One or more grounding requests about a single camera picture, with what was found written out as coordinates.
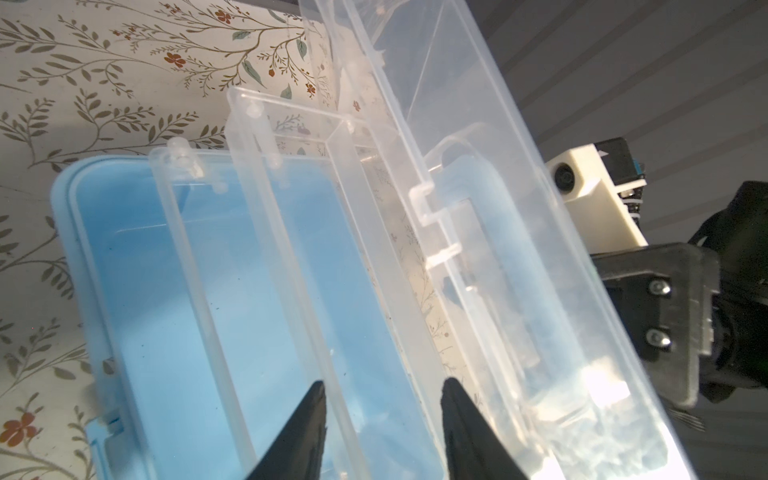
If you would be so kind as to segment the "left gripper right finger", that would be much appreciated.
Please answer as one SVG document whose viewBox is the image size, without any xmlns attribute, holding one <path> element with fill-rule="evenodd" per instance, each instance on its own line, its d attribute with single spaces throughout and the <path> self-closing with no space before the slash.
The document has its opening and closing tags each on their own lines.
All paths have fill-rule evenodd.
<svg viewBox="0 0 768 480">
<path fill-rule="evenodd" d="M 528 479 L 456 378 L 444 381 L 441 408 L 451 480 Z"/>
</svg>

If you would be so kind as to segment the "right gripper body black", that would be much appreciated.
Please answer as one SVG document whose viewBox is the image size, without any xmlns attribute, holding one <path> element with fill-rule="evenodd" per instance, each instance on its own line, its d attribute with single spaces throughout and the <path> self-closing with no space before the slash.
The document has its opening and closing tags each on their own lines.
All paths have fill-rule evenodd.
<svg viewBox="0 0 768 480">
<path fill-rule="evenodd" d="M 699 395 L 700 360 L 712 355 L 718 255 L 671 243 L 592 257 L 658 396 L 689 409 Z"/>
</svg>

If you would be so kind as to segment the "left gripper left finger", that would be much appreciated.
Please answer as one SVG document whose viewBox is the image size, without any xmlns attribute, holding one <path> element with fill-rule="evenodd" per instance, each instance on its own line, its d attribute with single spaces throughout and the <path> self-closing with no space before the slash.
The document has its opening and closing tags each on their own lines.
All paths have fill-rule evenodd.
<svg viewBox="0 0 768 480">
<path fill-rule="evenodd" d="M 325 385 L 315 381 L 246 479 L 319 479 L 326 433 Z"/>
</svg>

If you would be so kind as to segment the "blue plastic tool box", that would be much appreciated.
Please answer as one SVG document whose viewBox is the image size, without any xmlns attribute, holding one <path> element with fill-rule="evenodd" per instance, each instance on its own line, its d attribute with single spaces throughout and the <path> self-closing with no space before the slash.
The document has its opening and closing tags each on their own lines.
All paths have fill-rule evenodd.
<svg viewBox="0 0 768 480">
<path fill-rule="evenodd" d="M 434 290 L 443 383 L 462 384 L 532 478 L 693 478 L 467 4 L 301 13 L 330 88 L 308 102 L 231 87 L 229 115 L 244 89 L 368 129 L 377 190 L 398 197 Z M 77 162 L 51 191 L 103 409 L 86 429 L 97 475 L 242 479 L 192 397 L 205 356 L 150 153 Z"/>
</svg>

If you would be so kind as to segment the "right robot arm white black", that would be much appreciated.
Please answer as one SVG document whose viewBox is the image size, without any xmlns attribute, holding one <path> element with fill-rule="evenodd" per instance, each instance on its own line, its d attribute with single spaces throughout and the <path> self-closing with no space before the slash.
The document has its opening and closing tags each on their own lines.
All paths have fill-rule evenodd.
<svg viewBox="0 0 768 480">
<path fill-rule="evenodd" d="M 686 243 L 592 258 L 662 401 L 767 385 L 767 185 L 747 181 Z"/>
</svg>

